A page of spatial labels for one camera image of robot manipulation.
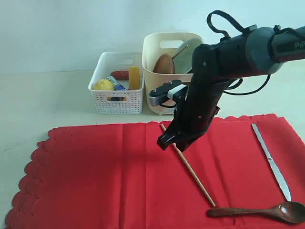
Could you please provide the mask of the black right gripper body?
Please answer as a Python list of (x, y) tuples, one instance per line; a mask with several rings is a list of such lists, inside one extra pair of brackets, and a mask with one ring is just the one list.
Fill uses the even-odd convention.
[(169, 140), (195, 141), (200, 138), (218, 112), (220, 97), (220, 83), (190, 83), (187, 97), (166, 131)]

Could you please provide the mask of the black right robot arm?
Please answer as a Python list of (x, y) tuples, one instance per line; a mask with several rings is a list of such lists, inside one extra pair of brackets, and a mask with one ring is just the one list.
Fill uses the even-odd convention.
[(161, 149), (176, 144), (184, 151), (203, 136), (218, 113), (218, 102), (230, 82), (272, 75), (283, 63), (305, 57), (305, 29), (247, 28), (218, 44), (201, 44), (193, 52), (188, 85), (172, 80), (150, 92), (159, 102), (175, 101), (174, 117), (158, 138)]

